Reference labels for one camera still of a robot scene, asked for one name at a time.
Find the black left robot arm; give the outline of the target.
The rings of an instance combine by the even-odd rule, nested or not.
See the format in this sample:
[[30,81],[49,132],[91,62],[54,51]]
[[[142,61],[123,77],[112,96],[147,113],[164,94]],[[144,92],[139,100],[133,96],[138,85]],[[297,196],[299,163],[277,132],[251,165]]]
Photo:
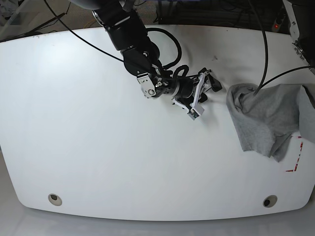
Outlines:
[[297,54],[307,65],[315,64],[315,2],[284,0],[289,32]]

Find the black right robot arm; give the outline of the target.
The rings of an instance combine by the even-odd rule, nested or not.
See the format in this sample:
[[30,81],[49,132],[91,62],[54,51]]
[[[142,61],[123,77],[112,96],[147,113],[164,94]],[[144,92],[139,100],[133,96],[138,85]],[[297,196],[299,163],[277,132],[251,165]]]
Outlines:
[[[107,31],[114,47],[123,56],[126,70],[136,76],[146,98],[157,99],[166,94],[174,105],[186,110],[192,118],[203,114],[201,103],[208,90],[222,89],[210,69],[203,68],[196,75],[188,75],[189,67],[181,65],[172,71],[182,58],[179,41],[168,31],[144,26],[134,9],[132,0],[75,0],[73,3],[92,12],[96,21]],[[175,44],[174,61],[162,65],[158,46],[148,37],[149,32],[160,32]]]

